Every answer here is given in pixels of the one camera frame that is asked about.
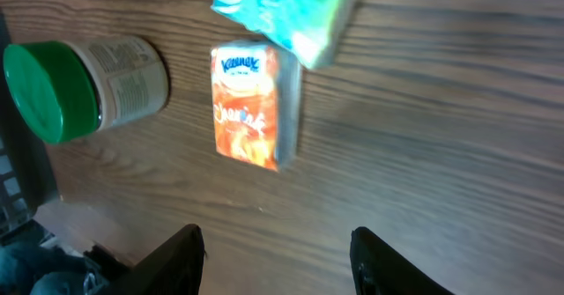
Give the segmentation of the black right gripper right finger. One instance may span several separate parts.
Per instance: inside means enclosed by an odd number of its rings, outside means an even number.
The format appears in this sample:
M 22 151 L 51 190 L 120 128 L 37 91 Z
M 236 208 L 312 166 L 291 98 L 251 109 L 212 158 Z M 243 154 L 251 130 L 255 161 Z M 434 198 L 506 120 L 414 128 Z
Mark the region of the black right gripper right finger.
M 350 261 L 358 295 L 453 295 L 364 226 L 352 231 Z

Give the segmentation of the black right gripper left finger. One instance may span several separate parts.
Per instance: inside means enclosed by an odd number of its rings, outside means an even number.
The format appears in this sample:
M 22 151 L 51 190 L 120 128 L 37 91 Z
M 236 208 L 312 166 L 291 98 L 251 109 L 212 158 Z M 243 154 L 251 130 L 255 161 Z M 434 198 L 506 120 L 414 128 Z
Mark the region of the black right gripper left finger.
M 185 225 L 132 271 L 99 291 L 103 295 L 197 295 L 204 268 L 204 238 Z

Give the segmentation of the orange tissue pack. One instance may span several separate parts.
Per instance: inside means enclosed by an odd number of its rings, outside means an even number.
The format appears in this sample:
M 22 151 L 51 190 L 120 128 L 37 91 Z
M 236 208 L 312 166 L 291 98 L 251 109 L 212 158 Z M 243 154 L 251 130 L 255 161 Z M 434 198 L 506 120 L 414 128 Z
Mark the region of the orange tissue pack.
M 211 50 L 216 150 L 279 171 L 295 156 L 301 110 L 301 64 L 266 41 L 233 41 Z

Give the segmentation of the teal tissue pack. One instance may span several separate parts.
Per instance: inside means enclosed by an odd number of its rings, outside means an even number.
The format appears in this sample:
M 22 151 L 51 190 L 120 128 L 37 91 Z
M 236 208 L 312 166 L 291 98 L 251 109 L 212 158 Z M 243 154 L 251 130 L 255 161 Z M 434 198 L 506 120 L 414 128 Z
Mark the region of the teal tissue pack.
M 213 0 L 217 13 L 292 52 L 312 70 L 331 64 L 357 0 Z

